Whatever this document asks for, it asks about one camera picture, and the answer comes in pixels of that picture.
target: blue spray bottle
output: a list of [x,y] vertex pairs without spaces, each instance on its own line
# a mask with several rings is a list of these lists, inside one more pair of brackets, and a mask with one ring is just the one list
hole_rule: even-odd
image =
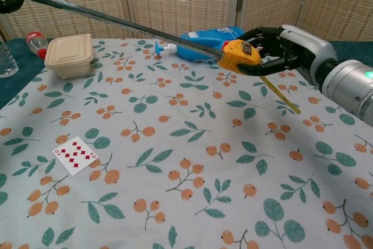
[[[244,31],[239,27],[231,26],[223,27],[220,29],[192,31],[184,33],[180,37],[193,42],[197,42],[202,45],[206,45],[216,49],[221,49],[224,42],[234,40],[243,33]],[[156,42],[155,51],[157,55],[159,55],[162,51],[166,52],[167,54],[176,53],[179,57],[187,59],[188,61],[211,59],[207,55],[202,55],[188,48],[181,47],[171,43],[168,43],[165,47],[160,47],[158,45],[158,42]]]

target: robotic hand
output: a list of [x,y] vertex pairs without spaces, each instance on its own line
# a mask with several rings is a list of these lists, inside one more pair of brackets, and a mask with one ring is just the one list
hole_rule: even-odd
[[331,43],[287,24],[259,27],[238,39],[249,40],[261,57],[278,57],[261,65],[238,64],[242,73],[265,76],[296,69],[327,98],[373,126],[373,68],[352,59],[337,61]]

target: red bottle label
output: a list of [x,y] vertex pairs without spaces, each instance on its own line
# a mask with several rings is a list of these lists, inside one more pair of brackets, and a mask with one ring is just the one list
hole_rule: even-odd
[[33,37],[44,37],[44,35],[39,32],[39,31],[33,31],[33,32],[30,32],[27,36],[26,36],[26,42],[29,43],[29,41],[31,40],[31,38]]

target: takeout food container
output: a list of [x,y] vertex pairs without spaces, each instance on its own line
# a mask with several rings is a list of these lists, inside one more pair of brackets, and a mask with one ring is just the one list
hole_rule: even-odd
[[61,79],[87,75],[93,60],[90,34],[53,39],[48,46],[44,65]]

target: green indicator light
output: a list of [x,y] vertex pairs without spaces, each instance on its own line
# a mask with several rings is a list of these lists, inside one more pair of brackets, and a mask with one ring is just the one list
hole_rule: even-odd
[[373,79],[373,71],[368,71],[365,73],[366,77]]

